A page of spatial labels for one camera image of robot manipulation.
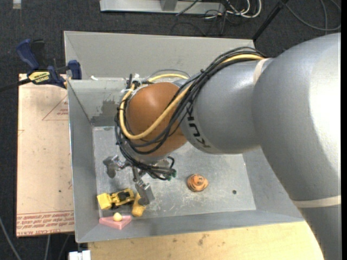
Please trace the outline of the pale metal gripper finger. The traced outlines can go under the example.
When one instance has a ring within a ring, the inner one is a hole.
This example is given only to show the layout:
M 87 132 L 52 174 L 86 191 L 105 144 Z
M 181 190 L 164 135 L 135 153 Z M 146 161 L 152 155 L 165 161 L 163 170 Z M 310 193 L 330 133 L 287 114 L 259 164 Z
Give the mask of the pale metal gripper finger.
M 116 172 L 124 168 L 124 163 L 120 161 L 118 155 L 107 157 L 103 163 L 106 166 L 106 172 L 110 178 L 114 178 Z
M 135 187 L 140 196 L 140 205 L 149 205 L 152 201 L 155 200 L 150 183 L 144 183 L 143 180 L 140 179 L 135 183 Z

